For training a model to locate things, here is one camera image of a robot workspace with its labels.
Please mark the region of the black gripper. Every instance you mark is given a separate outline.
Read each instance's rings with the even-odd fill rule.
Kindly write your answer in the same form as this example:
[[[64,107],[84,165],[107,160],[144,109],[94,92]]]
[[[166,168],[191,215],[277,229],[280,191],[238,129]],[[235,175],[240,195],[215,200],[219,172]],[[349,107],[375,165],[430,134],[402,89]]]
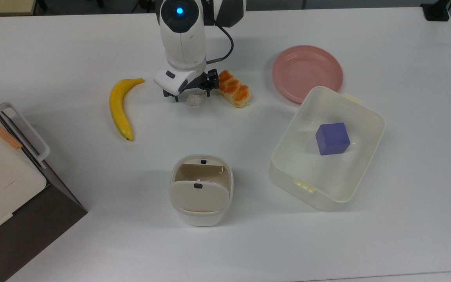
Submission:
[[[179,95],[188,89],[199,88],[206,92],[206,96],[209,98],[211,96],[211,91],[213,89],[218,89],[220,87],[220,80],[218,78],[218,71],[216,69],[211,69],[207,73],[202,73],[197,78],[190,80],[185,79],[180,86],[180,92],[174,95],[166,90],[163,91],[165,98],[174,98],[175,102],[179,102]]]

